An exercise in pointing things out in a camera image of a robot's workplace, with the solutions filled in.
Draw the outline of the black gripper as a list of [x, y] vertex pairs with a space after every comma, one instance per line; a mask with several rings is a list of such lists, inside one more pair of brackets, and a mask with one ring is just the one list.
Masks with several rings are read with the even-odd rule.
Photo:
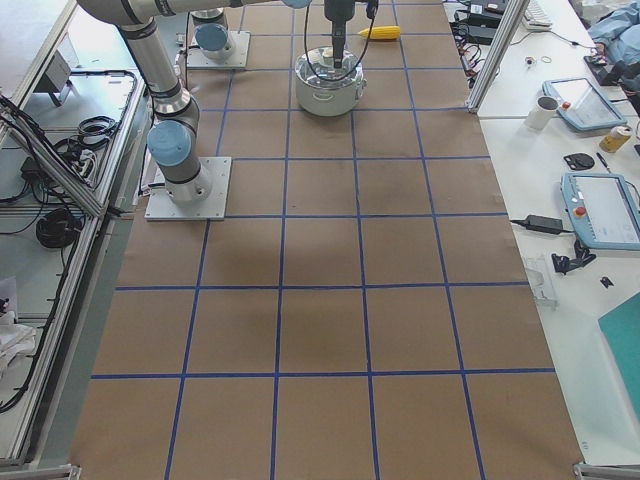
[[333, 66], [342, 68], [345, 47], [345, 23], [355, 15], [355, 0], [325, 0], [324, 16], [332, 23]]

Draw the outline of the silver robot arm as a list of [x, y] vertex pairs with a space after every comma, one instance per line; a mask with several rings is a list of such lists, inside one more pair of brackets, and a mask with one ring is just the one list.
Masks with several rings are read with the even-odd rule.
[[196, 152], [200, 110], [183, 87], [157, 31], [157, 16], [245, 6], [245, 1], [80, 1], [92, 17], [118, 28], [153, 100], [158, 123], [147, 147], [176, 202], [207, 197], [212, 179]]
[[195, 44], [203, 51], [203, 55], [215, 61], [229, 58], [234, 44], [230, 39], [224, 9], [196, 10], [191, 12], [191, 17]]

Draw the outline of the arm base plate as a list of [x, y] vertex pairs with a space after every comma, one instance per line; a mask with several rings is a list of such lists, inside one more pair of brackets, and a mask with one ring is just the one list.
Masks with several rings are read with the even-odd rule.
[[200, 157], [198, 176], [185, 184], [167, 183], [156, 169], [145, 218], [150, 221], [223, 220], [232, 169], [231, 157]]
[[188, 49], [187, 68], [192, 70], [244, 70], [251, 34], [227, 31], [222, 34], [197, 33]]

